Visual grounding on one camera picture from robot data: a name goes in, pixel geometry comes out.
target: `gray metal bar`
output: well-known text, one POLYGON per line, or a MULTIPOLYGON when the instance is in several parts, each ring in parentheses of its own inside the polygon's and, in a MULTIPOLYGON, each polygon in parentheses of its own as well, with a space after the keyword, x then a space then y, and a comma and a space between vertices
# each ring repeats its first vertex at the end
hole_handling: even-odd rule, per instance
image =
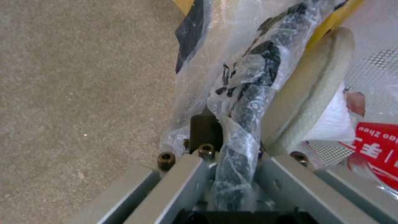
POLYGON ((398 202, 343 165, 316 174, 380 223, 398 223, 398 202))
POLYGON ((123 223, 159 180, 158 172, 134 165, 69 223, 123 223))
POLYGON ((172 223, 181 209, 192 209, 208 179, 208 164, 184 154, 124 223, 172 223))
POLYGON ((262 161, 257 183, 283 210, 305 209, 319 223, 376 223, 288 155, 262 161))

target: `plastic wrap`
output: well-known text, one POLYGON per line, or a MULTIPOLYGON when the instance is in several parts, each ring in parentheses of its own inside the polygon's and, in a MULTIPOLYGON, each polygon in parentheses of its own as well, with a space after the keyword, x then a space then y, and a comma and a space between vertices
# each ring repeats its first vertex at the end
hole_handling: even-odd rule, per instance
POLYGON ((392 198, 398 200, 398 191, 380 180, 374 174, 374 166, 372 166, 361 154, 353 153, 347 157, 343 163, 345 163, 345 165, 357 175, 368 179, 370 182, 373 182, 376 188, 383 190, 392 198))
POLYGON ((262 116, 314 29, 344 2, 204 1, 202 36, 178 73, 161 148, 181 154, 189 119, 208 106, 224 136, 213 191, 218 209, 250 209, 262 116))

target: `concrete floor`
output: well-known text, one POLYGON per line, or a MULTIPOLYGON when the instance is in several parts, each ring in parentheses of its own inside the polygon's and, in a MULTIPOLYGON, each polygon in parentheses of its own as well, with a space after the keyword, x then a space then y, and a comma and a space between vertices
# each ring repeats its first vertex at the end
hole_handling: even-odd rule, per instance
POLYGON ((183 15, 171 0, 0 2, 0 223, 61 223, 154 165, 183 15))

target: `red label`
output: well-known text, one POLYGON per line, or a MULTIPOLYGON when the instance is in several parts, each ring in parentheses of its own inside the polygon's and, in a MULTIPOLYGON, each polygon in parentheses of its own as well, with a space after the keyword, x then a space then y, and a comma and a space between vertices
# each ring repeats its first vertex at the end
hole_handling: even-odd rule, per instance
POLYGON ((366 158, 373 172, 398 189, 398 125, 359 122, 355 141, 343 144, 366 158))

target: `perforated metal sheet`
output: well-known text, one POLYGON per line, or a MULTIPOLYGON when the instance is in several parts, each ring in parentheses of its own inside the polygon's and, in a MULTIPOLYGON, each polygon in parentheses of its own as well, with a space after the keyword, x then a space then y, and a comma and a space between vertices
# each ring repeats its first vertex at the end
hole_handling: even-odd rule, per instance
MULTIPOLYGON (((353 91, 366 96, 364 121, 397 123, 398 47, 355 61, 346 83, 353 87, 353 91)), ((312 141, 310 146, 317 151, 325 166, 337 164, 353 152, 337 143, 329 145, 312 141)))

